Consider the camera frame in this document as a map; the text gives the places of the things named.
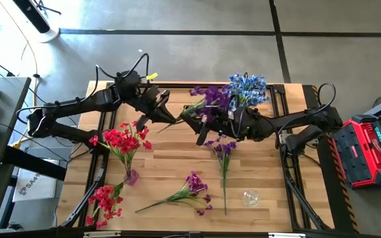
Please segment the gray floor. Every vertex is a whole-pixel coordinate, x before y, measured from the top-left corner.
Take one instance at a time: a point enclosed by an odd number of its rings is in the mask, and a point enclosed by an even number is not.
[[[268,0],[44,2],[62,12],[61,16],[47,14],[61,28],[274,30]],[[381,32],[381,0],[276,0],[275,4],[282,31]],[[25,41],[1,7],[0,26],[0,63],[13,73],[33,74],[32,54],[27,49],[21,61]],[[368,110],[381,96],[380,37],[283,37],[283,45],[293,83],[335,84],[334,106],[343,120]],[[284,81],[274,36],[62,34],[49,44],[32,47],[43,78],[38,93],[49,101],[83,96],[89,80],[95,78],[95,64],[111,73],[126,71],[141,52],[150,54],[149,71],[157,72],[157,79],[163,81],[225,81],[237,71],[263,73],[271,83]],[[328,96],[326,90],[323,101]],[[68,119],[63,122],[71,124]],[[48,143],[59,147],[54,141]],[[381,235],[381,189],[357,190],[351,198],[361,232]],[[56,199],[35,201],[37,212],[20,216],[27,205],[18,204],[13,221],[27,229],[50,227],[55,205]]]

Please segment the small glass vase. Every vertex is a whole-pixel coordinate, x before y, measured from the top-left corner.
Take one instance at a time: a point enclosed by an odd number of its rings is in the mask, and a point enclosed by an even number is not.
[[[126,172],[126,175],[124,175],[124,183],[126,183],[129,186],[134,186],[136,182],[138,181],[139,173],[132,169],[130,171]]]

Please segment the wooden tabletop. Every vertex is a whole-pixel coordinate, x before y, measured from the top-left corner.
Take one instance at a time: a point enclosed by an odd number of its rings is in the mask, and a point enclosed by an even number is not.
[[[106,87],[99,82],[98,89]],[[95,86],[89,83],[88,93]],[[286,98],[290,113],[306,109],[304,92],[301,84],[285,84]],[[185,104],[191,104],[198,97],[190,97],[188,89],[169,89],[171,91],[167,108],[172,115],[178,116]],[[271,103],[259,105],[259,111],[273,117]],[[121,122],[137,120],[141,114],[123,104],[117,112],[115,128]],[[79,127],[83,130],[98,126],[99,112],[81,115]],[[110,114],[107,114],[105,128],[108,128]],[[104,229],[111,230],[163,230],[163,231],[292,231],[284,186],[280,155],[274,147],[275,137],[262,142],[242,141],[232,153],[227,179],[228,213],[224,215],[223,192],[220,166],[210,151],[195,144],[197,135],[186,125],[178,124],[161,133],[165,124],[147,123],[150,130],[148,140],[153,149],[144,151],[139,148],[135,154],[132,168],[140,174],[139,181],[133,186],[125,186],[121,208],[122,217],[110,220]],[[208,139],[216,137],[210,133]],[[307,148],[306,154],[318,159],[314,149]],[[58,222],[62,223],[76,207],[85,192],[85,184],[91,155],[80,156],[69,164],[65,176],[60,202],[58,204]],[[184,179],[194,170],[203,182],[209,186],[208,193],[213,197],[212,211],[205,216],[198,216],[194,208],[184,204],[163,204],[135,213],[136,210],[160,201],[174,194],[184,183]],[[317,214],[330,227],[333,220],[321,169],[313,161],[300,157],[304,190],[308,202]],[[111,155],[105,184],[118,184],[123,181],[124,167],[119,159]],[[261,201],[255,207],[246,206],[243,192],[256,190]],[[302,224],[301,209],[296,201],[298,221]]]

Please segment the blue flower bunch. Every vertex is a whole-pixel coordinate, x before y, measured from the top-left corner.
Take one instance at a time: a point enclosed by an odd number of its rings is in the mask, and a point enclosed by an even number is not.
[[[248,77],[241,73],[229,76],[230,83],[227,91],[229,96],[235,95],[235,99],[230,102],[230,110],[236,110],[237,102],[240,106],[257,106],[263,102],[268,102],[269,97],[266,97],[267,82],[264,75]]]

